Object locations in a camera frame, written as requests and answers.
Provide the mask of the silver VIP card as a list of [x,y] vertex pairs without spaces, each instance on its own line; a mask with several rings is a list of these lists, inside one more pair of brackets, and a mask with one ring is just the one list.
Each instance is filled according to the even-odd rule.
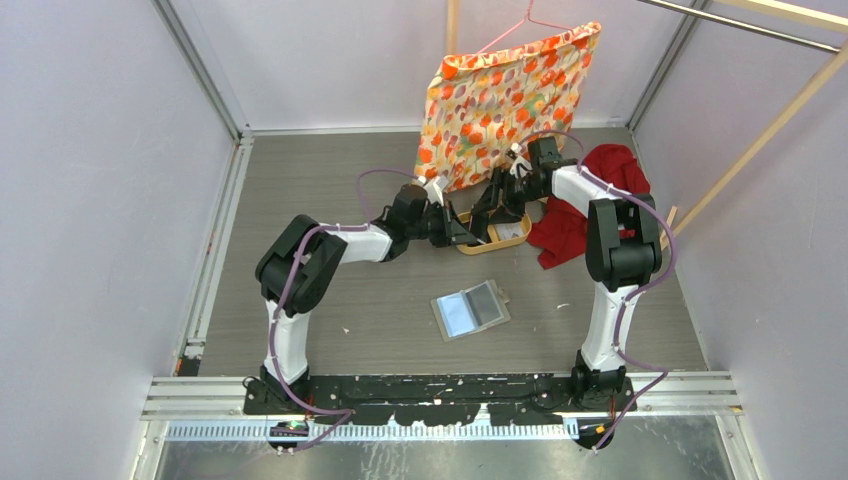
[[523,242],[527,236],[527,231],[521,222],[496,224],[495,231],[500,241]]

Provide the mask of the tan oval tray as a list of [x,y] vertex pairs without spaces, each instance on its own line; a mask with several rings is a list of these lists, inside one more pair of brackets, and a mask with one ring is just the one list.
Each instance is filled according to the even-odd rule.
[[526,239],[523,242],[518,242],[516,240],[500,241],[498,239],[497,233],[495,231],[495,225],[496,224],[490,224],[488,226],[488,229],[487,229],[488,240],[487,240],[486,245],[483,245],[481,247],[471,247],[471,248],[464,247],[464,246],[459,246],[459,247],[456,246],[456,248],[461,253],[463,253],[465,255],[480,255],[480,254],[485,254],[485,253],[489,253],[489,252],[493,252],[493,251],[497,251],[497,250],[502,250],[502,249],[518,246],[518,245],[526,242],[526,240],[527,240],[527,238],[528,238],[528,236],[529,236],[529,234],[532,230],[532,225],[533,225],[532,219],[530,218],[530,216],[527,213],[525,213],[524,217],[522,218],[522,220],[520,222],[523,224],[524,228],[527,231]]

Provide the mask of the black card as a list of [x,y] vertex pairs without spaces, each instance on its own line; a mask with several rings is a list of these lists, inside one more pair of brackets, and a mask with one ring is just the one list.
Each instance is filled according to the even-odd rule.
[[503,309],[490,283],[483,283],[465,292],[472,319],[479,327],[504,318]]

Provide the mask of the taupe leather card holder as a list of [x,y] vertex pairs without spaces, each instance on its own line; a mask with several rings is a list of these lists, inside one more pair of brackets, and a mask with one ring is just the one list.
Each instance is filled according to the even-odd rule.
[[445,342],[467,337],[511,320],[509,298],[493,280],[433,299],[431,307]]

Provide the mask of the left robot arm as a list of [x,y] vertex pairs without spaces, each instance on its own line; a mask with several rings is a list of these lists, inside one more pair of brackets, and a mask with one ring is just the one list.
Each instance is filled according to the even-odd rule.
[[412,241],[435,248],[477,245],[488,239],[490,214],[462,220],[448,200],[432,200],[422,186],[404,185],[374,220],[361,225],[321,223],[294,217],[259,261],[269,318],[263,366],[274,381],[268,400],[280,412],[298,412],[307,398],[299,379],[308,371],[306,343],[311,312],[322,301],[339,266],[384,263],[405,253]]

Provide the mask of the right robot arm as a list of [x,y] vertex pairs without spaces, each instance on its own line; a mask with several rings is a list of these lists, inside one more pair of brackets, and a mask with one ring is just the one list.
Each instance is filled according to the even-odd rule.
[[496,170],[470,213],[482,238],[496,221],[512,222],[526,203],[554,197],[587,220],[584,259],[595,283],[589,331],[577,353],[568,391],[584,410],[596,410],[625,389],[626,341],[633,310],[663,262],[653,198],[602,181],[581,161],[563,158],[557,131],[533,133],[507,151],[512,163]]

